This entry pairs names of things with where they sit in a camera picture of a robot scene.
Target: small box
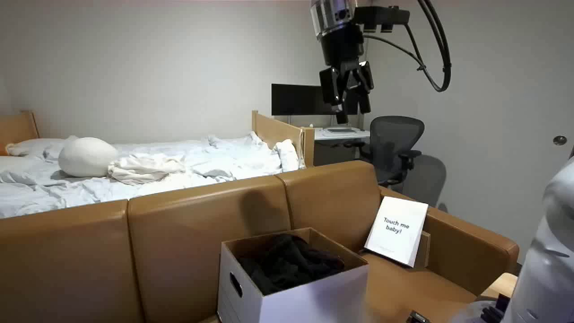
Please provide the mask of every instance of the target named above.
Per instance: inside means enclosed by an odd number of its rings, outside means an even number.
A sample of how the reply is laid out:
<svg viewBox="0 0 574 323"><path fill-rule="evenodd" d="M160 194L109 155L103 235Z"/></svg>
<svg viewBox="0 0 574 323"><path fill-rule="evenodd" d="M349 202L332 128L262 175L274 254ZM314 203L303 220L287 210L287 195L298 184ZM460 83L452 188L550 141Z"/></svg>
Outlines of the small box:
<svg viewBox="0 0 574 323"><path fill-rule="evenodd" d="M277 293L263 295L238 260L265 251L273 237L288 233L311 247L338 256L342 272ZM222 323L349 323L364 320L369 264L312 228L266 234L221 245L218 315Z"/></svg>

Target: wooden headboard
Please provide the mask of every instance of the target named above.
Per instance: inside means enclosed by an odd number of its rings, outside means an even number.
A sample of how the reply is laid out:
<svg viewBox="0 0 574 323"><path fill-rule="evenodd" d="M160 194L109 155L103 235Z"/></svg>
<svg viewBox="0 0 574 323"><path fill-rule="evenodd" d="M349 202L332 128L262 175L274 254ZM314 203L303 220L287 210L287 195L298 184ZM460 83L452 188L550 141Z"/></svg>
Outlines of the wooden headboard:
<svg viewBox="0 0 574 323"><path fill-rule="evenodd" d="M31 111L15 116L0 116L0 156L7 156L6 145L39 138L36 120Z"/></svg>
<svg viewBox="0 0 574 323"><path fill-rule="evenodd" d="M307 167L313 167L315 153L315 130L313 128L299 128L279 120L262 116L256 110L251 112L251 129L273 148L276 143L291 139L297 155L303 157Z"/></svg>

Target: white desk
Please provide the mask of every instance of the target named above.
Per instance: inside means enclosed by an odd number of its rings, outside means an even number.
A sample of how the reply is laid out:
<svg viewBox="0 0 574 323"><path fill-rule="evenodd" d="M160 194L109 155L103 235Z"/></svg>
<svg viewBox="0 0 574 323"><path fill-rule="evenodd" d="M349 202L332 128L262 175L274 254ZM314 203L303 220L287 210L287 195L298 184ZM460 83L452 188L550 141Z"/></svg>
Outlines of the white desk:
<svg viewBox="0 0 574 323"><path fill-rule="evenodd" d="M320 140L345 140L370 138L371 132L352 128L355 132L332 133L323 128L315 128L315 141Z"/></svg>

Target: couch armrest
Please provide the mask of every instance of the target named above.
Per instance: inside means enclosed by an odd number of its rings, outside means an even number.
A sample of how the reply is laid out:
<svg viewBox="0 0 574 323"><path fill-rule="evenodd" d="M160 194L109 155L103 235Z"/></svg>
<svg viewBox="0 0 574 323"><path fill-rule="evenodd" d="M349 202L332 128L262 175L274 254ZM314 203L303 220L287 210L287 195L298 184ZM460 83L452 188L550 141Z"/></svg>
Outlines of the couch armrest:
<svg viewBox="0 0 574 323"><path fill-rule="evenodd" d="M384 187L385 196L413 200ZM504 272L514 272L518 245L490 230L429 207L424 231L430 233L428 269L480 295Z"/></svg>

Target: computer monitor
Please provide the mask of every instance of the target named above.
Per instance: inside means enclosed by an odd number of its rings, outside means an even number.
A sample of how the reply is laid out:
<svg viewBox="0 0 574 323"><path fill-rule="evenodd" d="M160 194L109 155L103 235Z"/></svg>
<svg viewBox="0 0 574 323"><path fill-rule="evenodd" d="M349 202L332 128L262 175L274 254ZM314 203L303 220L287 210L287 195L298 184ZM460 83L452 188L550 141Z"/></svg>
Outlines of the computer monitor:
<svg viewBox="0 0 574 323"><path fill-rule="evenodd" d="M357 114L358 104L352 92L345 100L347 114ZM320 86L271 84L271 115L312 116L335 114L331 105L323 102Z"/></svg>

